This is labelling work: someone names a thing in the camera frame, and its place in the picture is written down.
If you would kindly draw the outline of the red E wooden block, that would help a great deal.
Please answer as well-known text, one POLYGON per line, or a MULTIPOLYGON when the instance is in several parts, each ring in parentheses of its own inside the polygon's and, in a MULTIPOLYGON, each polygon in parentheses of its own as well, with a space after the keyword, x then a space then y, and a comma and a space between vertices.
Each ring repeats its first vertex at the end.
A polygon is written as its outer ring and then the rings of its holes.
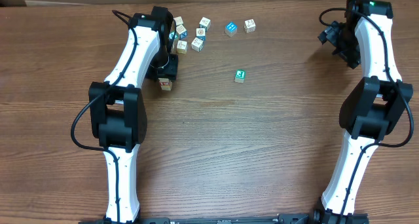
POLYGON ((159 78, 160 87, 162 90, 171 91, 173 82, 167 78, 159 78))

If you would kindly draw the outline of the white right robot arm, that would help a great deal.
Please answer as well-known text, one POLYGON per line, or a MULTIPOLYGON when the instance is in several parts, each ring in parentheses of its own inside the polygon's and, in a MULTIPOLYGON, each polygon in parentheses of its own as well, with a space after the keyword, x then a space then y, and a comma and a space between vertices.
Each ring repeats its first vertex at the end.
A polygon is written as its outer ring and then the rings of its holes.
POLYGON ((343 141, 332 178, 323 192, 311 223, 368 223, 366 214, 356 214, 355 199, 367 165, 378 147, 406 113, 409 132, 398 147, 414 133, 409 107, 411 84, 404 83, 393 55, 393 10, 389 2, 346 0, 345 22, 325 24, 318 37, 329 42, 334 54, 352 69, 361 66, 363 76, 340 108, 343 141))

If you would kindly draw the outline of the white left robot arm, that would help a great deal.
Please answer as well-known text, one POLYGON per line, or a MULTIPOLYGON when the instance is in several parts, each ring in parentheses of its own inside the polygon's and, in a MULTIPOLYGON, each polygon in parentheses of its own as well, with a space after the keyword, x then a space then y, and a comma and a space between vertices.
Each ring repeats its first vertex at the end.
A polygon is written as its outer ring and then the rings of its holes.
POLYGON ((114 70, 88 91, 92 134, 107 164, 109 203, 101 223, 137 223, 137 154, 147 132, 141 87, 145 79, 175 81, 179 58, 171 52, 174 17, 166 7, 114 13, 126 22, 128 40, 114 70))

